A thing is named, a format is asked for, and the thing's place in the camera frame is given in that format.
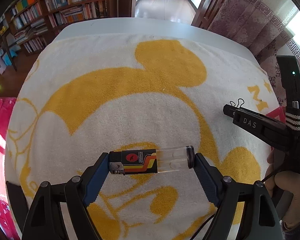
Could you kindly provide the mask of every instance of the white table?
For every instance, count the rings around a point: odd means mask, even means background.
[[[149,34],[177,39],[188,39],[222,49],[259,65],[255,57],[246,47],[228,38],[190,25],[156,19],[107,18],[74,23],[64,28],[53,42],[77,36],[106,33]],[[5,155],[4,165],[5,179],[20,185],[9,155]],[[15,225],[21,236],[18,225],[16,223]]]

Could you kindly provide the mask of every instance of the black and white strap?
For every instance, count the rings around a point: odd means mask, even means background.
[[[300,115],[286,113],[286,125],[295,131],[300,131]]]

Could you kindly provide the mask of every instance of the sleeve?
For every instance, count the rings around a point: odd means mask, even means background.
[[[284,240],[300,240],[300,224],[292,229],[287,229],[284,225],[284,222],[282,222],[281,230]]]

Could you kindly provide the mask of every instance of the wooden door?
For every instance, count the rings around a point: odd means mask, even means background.
[[[208,29],[225,0],[201,0],[192,26]]]

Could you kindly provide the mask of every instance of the pink floral cloth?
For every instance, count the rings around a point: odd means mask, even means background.
[[[20,240],[8,205],[4,178],[5,140],[16,100],[16,98],[0,98],[0,226],[8,239]]]
[[[208,28],[247,47],[267,72],[280,105],[286,105],[276,60],[278,50],[288,45],[300,67],[300,49],[282,20],[260,0],[225,0]]]

